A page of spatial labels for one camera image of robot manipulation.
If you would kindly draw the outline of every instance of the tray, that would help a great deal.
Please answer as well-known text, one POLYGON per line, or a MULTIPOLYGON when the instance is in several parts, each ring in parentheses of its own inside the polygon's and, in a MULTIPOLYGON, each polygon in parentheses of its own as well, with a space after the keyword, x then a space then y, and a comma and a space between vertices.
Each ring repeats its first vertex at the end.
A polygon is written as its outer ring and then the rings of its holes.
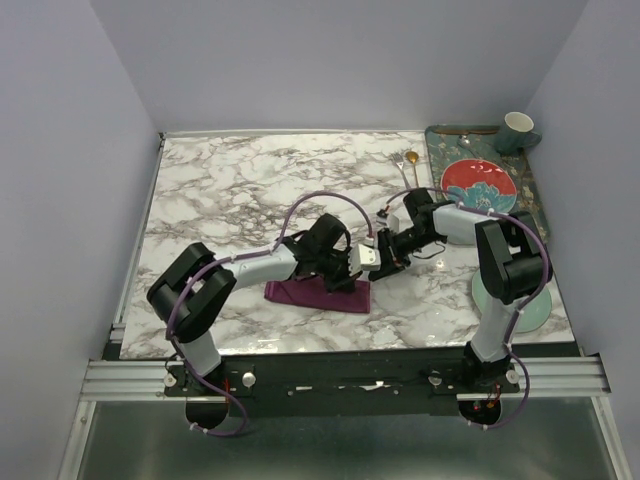
MULTIPOLYGON (((434 185, 440 186, 445 169, 465 158, 471 158, 468 150, 458 145, 458 136, 467 135, 471 149, 483 160, 495 163, 509 174, 517 190, 516 202, 512 212, 527 210, 531 212, 542 240, 549 238, 549 225, 542 208, 540 195, 529 161, 523 149, 519 155, 500 155, 493 148, 493 138, 498 132, 497 125, 432 125, 425 130, 427 154, 431 164, 434 185)), ((436 195, 439 200, 444 197, 436 195)))

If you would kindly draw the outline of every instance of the purple towel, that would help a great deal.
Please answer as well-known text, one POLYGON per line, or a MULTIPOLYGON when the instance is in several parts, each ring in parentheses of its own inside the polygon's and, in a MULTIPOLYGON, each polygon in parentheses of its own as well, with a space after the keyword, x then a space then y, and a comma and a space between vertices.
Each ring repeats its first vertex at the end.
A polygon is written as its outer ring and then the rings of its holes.
POLYGON ((353 293, 328 293, 322 278, 267 282, 264 298, 275 303, 319 308, 336 312, 369 313, 371 311, 371 284, 356 280, 353 293))

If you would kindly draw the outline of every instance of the green mug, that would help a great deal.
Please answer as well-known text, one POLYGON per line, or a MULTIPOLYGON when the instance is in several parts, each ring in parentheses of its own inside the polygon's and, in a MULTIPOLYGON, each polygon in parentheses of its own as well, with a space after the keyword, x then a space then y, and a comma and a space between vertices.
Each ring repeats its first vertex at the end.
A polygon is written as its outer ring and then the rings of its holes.
POLYGON ((542 135, 533 131, 533 120, 529 115, 510 112, 504 116, 502 125, 493 140, 493 148, 502 155, 517 153, 519 148, 537 145, 542 135))

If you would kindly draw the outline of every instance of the marble tabletop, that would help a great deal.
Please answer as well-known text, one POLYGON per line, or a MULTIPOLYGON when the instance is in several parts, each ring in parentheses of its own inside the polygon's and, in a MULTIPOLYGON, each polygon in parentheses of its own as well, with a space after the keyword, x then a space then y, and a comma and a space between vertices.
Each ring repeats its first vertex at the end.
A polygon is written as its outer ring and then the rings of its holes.
MULTIPOLYGON (((172 348, 164 324, 145 299, 149 286, 193 242, 217 254, 270 245, 284 213, 302 194, 342 193, 370 214, 404 189, 390 154, 414 150, 421 186, 431 186, 422 132, 318 133, 169 138, 157 177, 130 304, 121 358, 160 358, 172 348)), ((413 183, 411 169, 406 171, 413 183)), ((317 197, 294 215, 291 233, 323 212, 336 215, 357 241, 364 219, 351 205, 317 197)), ((410 222, 401 201, 401 228, 410 222)), ((423 255, 439 249, 427 246, 423 255)), ((264 285, 234 292, 213 328, 223 354, 323 352, 461 346, 473 336, 479 311, 471 298, 478 269, 473 247, 447 245, 431 260, 372 285, 371 313, 347 314, 271 303, 264 285)), ((557 284, 553 309, 538 330, 515 343, 573 341, 557 284)))

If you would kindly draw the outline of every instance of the red plate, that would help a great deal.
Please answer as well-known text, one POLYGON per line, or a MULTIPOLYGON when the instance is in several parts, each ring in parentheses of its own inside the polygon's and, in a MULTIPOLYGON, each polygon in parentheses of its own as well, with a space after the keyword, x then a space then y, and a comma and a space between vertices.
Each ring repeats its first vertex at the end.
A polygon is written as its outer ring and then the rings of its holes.
POLYGON ((443 190, 462 195, 464 204, 482 210, 493 208, 507 213, 516 203, 518 192, 507 172, 486 160, 458 160, 449 165, 440 182, 443 190))

